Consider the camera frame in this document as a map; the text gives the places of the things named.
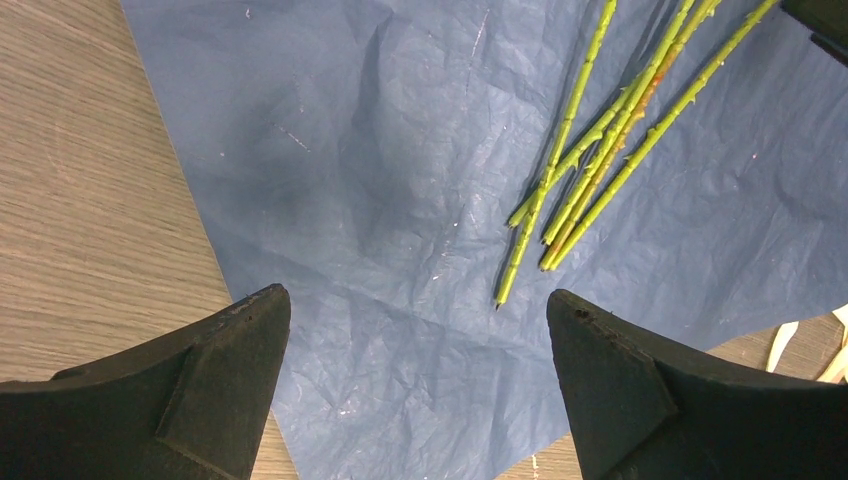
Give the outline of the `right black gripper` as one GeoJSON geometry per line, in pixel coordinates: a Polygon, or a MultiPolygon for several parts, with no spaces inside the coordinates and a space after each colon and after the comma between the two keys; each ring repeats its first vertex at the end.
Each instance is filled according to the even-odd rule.
{"type": "Polygon", "coordinates": [[[781,8],[811,32],[811,41],[847,66],[847,0],[783,0],[781,8]]]}

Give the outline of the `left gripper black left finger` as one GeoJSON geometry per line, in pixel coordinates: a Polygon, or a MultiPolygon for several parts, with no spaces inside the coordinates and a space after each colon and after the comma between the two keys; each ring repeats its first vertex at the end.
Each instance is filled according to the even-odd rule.
{"type": "Polygon", "coordinates": [[[46,381],[1,386],[5,479],[247,479],[290,332],[272,284],[46,381]]]}

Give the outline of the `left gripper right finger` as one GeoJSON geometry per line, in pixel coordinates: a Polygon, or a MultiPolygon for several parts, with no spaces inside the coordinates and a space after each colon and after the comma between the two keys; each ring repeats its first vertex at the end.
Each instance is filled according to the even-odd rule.
{"type": "Polygon", "coordinates": [[[843,479],[847,389],[729,362],[567,290],[546,317],[586,479],[843,479]]]}

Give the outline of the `pink rose stem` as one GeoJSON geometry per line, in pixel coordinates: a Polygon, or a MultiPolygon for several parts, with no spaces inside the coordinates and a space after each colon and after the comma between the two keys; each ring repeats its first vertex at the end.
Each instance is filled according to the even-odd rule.
{"type": "Polygon", "coordinates": [[[635,112],[624,120],[614,119],[610,122],[604,138],[593,156],[589,158],[582,172],[577,174],[575,185],[567,198],[553,216],[542,240],[547,250],[540,259],[539,267],[543,271],[552,270],[565,255],[566,243],[573,236],[577,222],[583,215],[595,191],[612,165],[618,152],[624,147],[631,130],[641,118],[653,96],[656,87],[669,71],[685,43],[691,38],[699,25],[712,15],[716,3],[714,1],[692,1],[694,5],[683,22],[670,51],[665,57],[664,65],[659,69],[657,78],[653,80],[644,93],[635,112]]]}
{"type": "Polygon", "coordinates": [[[616,196],[635,169],[642,163],[648,153],[650,153],[653,147],[668,131],[680,114],[688,105],[695,102],[696,96],[707,86],[709,80],[719,70],[719,68],[724,65],[724,62],[730,54],[775,5],[776,3],[774,1],[759,2],[756,8],[745,17],[744,21],[736,29],[736,31],[734,31],[733,34],[730,35],[730,37],[716,50],[712,57],[703,64],[702,68],[688,83],[675,103],[668,109],[667,113],[665,113],[663,117],[657,120],[654,125],[647,130],[644,140],[633,150],[631,155],[625,158],[622,168],[615,177],[612,178],[609,185],[604,189],[601,189],[600,182],[600,185],[595,191],[587,208],[583,212],[583,215],[578,220],[577,227],[573,231],[573,236],[566,243],[564,257],[554,269],[562,263],[566,255],[574,248],[588,228],[593,225],[600,213],[603,212],[606,206],[616,196]]]}
{"type": "Polygon", "coordinates": [[[539,181],[528,199],[509,217],[507,226],[519,228],[517,240],[509,255],[506,267],[495,294],[495,310],[503,306],[512,291],[518,268],[524,258],[529,241],[539,218],[545,196],[553,185],[556,168],[559,164],[574,119],[578,113],[584,90],[590,78],[595,60],[600,52],[604,37],[617,9],[617,0],[608,0],[601,10],[597,27],[588,43],[585,57],[577,74],[564,109],[562,120],[556,130],[552,146],[548,150],[546,164],[539,181]]]}
{"type": "Polygon", "coordinates": [[[684,1],[674,11],[675,17],[668,23],[668,29],[662,34],[657,47],[643,68],[641,68],[633,79],[618,90],[614,102],[608,106],[601,117],[580,137],[571,150],[563,150],[559,164],[556,168],[553,185],[561,179],[566,171],[578,165],[581,156],[591,145],[604,138],[607,128],[614,119],[624,120],[635,112],[637,105],[641,102],[648,85],[657,78],[659,69],[664,65],[665,57],[670,48],[675,44],[678,32],[687,19],[689,11],[694,3],[684,1]]]}

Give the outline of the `cream ribbon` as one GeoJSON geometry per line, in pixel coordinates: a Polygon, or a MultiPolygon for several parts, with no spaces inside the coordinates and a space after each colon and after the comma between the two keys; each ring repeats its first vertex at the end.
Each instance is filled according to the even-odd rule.
{"type": "Polygon", "coordinates": [[[792,321],[777,327],[772,336],[764,370],[796,374],[804,371],[823,383],[847,385],[847,305],[831,314],[805,321],[792,321]],[[805,367],[778,367],[787,346],[792,362],[805,361],[805,367]]]}

